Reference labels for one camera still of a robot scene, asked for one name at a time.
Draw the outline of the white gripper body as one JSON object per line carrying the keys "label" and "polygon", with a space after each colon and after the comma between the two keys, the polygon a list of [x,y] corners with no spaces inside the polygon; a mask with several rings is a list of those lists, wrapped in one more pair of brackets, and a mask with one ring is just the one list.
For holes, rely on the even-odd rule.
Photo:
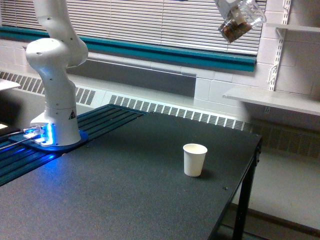
{"label": "white gripper body", "polygon": [[215,0],[215,5],[222,18],[227,18],[229,13],[238,7],[241,0]]}

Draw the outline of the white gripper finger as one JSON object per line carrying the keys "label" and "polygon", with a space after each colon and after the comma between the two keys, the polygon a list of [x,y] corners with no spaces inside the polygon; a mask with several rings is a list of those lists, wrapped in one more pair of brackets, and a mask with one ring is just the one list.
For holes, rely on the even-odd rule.
{"label": "white gripper finger", "polygon": [[231,15],[237,25],[240,25],[246,22],[241,10],[238,7],[234,7],[231,9]]}

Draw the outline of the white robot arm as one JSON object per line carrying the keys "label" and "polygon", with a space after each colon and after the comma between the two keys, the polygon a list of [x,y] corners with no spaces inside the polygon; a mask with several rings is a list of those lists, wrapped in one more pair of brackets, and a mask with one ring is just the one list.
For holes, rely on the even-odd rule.
{"label": "white robot arm", "polygon": [[44,148],[64,147],[80,142],[76,109],[76,86],[69,80],[68,68],[83,64],[88,58],[87,45],[77,36],[64,0],[35,0],[35,15],[49,34],[30,42],[26,48],[29,65],[41,77],[44,112],[31,126],[40,126],[36,143]]}

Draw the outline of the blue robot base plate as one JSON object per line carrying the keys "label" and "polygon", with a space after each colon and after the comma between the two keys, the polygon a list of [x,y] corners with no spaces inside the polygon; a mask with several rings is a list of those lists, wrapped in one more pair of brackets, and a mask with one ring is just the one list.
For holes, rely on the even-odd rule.
{"label": "blue robot base plate", "polygon": [[[29,130],[27,131],[26,133],[27,134],[41,134],[43,131],[42,130]],[[16,143],[16,142],[19,142],[19,141],[22,141],[24,139],[26,139],[24,137],[24,133],[19,133],[19,134],[14,134],[14,135],[10,135],[8,137],[8,140],[13,142],[13,143]],[[80,141],[77,142],[77,143],[74,143],[74,144],[71,144],[71,145],[65,145],[65,146],[61,146],[61,145],[52,145],[52,146],[42,146],[40,144],[38,144],[36,141],[33,141],[33,140],[28,140],[28,141],[25,141],[25,142],[22,142],[22,145],[28,147],[28,148],[31,148],[31,149],[34,149],[34,150],[38,150],[38,151],[43,151],[43,152],[59,152],[59,153],[68,153],[82,145],[84,145],[86,142],[88,142],[89,140],[89,136],[86,132],[84,131],[79,131],[80,133]]]}

